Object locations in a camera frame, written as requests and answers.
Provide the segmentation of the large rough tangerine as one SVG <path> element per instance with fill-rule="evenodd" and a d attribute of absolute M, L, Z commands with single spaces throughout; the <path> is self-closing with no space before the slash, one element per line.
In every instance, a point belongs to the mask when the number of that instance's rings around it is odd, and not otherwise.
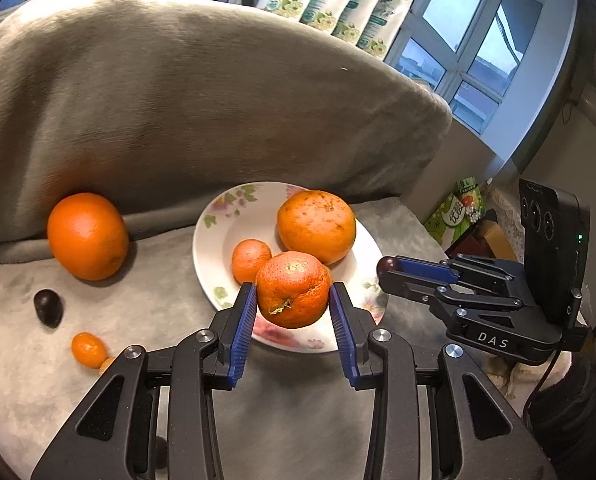
<path fill-rule="evenodd" d="M 299 191 L 276 215 L 284 247 L 305 252 L 329 266 L 345 258 L 356 241 L 356 216 L 340 197 L 325 191 Z"/>

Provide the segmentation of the small tangerine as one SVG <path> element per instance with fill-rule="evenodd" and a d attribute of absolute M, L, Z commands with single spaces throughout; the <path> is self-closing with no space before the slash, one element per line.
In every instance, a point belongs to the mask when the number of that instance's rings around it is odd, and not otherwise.
<path fill-rule="evenodd" d="M 232 252 L 232 273 L 237 283 L 253 283 L 258 271 L 272 258 L 270 247 L 261 240 L 242 240 Z"/>

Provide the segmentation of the grey seat cover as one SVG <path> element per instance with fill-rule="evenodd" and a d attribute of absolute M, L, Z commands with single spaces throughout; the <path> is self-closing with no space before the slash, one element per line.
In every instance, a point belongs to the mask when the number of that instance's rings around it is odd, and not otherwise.
<path fill-rule="evenodd" d="M 0 266 L 0 454 L 28 478 L 67 417 L 96 382 L 72 356 L 72 337 L 100 337 L 112 354 L 129 344 L 156 350 L 208 326 L 196 278 L 192 228 L 139 240 L 122 273 L 77 280 L 53 259 Z M 58 293 L 57 328 L 33 297 Z M 373 396 L 350 387 L 334 353 L 303 354 L 254 342 L 243 378 L 213 396 L 221 462 L 229 479 L 359 479 Z"/>

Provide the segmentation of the brown longan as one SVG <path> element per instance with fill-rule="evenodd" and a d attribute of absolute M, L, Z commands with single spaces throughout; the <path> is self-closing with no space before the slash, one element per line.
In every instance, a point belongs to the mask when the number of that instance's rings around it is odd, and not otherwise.
<path fill-rule="evenodd" d="M 109 358 L 107 358 L 102 365 L 100 366 L 100 368 L 98 369 L 98 376 L 102 376 L 106 370 L 108 369 L 108 367 L 110 367 L 112 365 L 112 362 L 115 361 L 115 357 L 114 356 L 110 356 Z"/>

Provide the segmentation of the medium tangerine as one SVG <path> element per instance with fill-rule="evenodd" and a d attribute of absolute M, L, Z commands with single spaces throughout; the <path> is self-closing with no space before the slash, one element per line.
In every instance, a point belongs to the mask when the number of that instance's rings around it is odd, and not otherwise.
<path fill-rule="evenodd" d="M 305 252 L 282 252 L 256 276 L 260 314 L 270 323 L 296 330 L 319 321 L 328 305 L 332 276 Z"/>

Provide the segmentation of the small kumquat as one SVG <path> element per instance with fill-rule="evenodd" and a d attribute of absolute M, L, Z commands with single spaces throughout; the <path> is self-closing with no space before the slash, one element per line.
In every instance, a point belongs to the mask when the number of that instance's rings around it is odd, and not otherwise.
<path fill-rule="evenodd" d="M 104 342 L 87 332 L 74 335 L 71 353 L 78 363 L 89 368 L 100 368 L 108 358 Z"/>

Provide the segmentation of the white floral plate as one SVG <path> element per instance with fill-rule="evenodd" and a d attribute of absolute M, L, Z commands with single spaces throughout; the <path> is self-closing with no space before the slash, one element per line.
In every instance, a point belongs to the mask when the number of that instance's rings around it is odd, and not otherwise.
<path fill-rule="evenodd" d="M 202 212 L 193 237 L 193 260 L 200 286 L 217 310 L 232 307 L 240 281 L 252 282 L 260 266 L 284 250 L 276 232 L 277 209 L 301 190 L 282 182 L 242 184 L 219 195 Z M 358 223 L 350 252 L 330 267 L 332 278 L 346 285 L 352 303 L 370 312 L 376 322 L 383 318 L 388 304 L 375 269 L 381 256 L 376 240 Z M 327 313 L 318 322 L 296 330 L 278 327 L 258 315 L 252 336 L 288 352 L 337 349 Z"/>

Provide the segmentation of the green tissue pack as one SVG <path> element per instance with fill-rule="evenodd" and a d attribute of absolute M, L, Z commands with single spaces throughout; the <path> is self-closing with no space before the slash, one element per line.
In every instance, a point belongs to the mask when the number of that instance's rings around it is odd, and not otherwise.
<path fill-rule="evenodd" d="M 448 249 L 485 214 L 479 185 L 474 177 L 468 177 L 455 183 L 454 190 L 424 222 L 424 227 L 443 249 Z"/>

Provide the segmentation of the grey blanket cushion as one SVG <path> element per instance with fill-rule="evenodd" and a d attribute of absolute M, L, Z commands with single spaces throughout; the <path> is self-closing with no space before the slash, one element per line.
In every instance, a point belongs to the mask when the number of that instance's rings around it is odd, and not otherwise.
<path fill-rule="evenodd" d="M 0 244 L 64 196 L 134 232 L 255 180 L 398 195 L 452 122 L 434 92 L 330 35 L 206 0 L 31 0 L 0 24 Z"/>

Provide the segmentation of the red cardboard box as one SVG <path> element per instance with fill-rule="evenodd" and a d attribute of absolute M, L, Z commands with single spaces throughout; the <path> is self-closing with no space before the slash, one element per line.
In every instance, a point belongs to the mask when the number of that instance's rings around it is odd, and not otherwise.
<path fill-rule="evenodd" d="M 517 261 L 518 258 L 501 227 L 492 220 L 480 220 L 447 250 L 449 257 L 458 254 Z"/>

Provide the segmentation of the dark cherry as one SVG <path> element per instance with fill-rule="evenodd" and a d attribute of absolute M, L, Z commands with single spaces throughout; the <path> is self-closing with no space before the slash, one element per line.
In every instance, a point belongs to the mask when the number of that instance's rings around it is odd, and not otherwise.
<path fill-rule="evenodd" d="M 164 469 L 168 466 L 168 443 L 161 436 L 156 437 L 155 441 L 155 468 Z"/>
<path fill-rule="evenodd" d="M 46 327 L 57 328 L 62 322 L 64 307 L 57 292 L 41 289 L 33 297 L 34 310 L 39 321 Z"/>
<path fill-rule="evenodd" d="M 379 259 L 376 266 L 376 272 L 378 275 L 388 272 L 399 272 L 400 266 L 396 257 L 383 257 Z"/>

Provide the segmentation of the large smooth orange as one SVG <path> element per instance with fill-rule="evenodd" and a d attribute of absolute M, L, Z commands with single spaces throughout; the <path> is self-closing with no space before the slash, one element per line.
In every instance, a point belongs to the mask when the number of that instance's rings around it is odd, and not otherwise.
<path fill-rule="evenodd" d="M 61 200 L 48 217 L 53 256 L 73 276 L 98 282 L 116 274 L 127 258 L 129 233 L 105 197 L 78 193 Z"/>

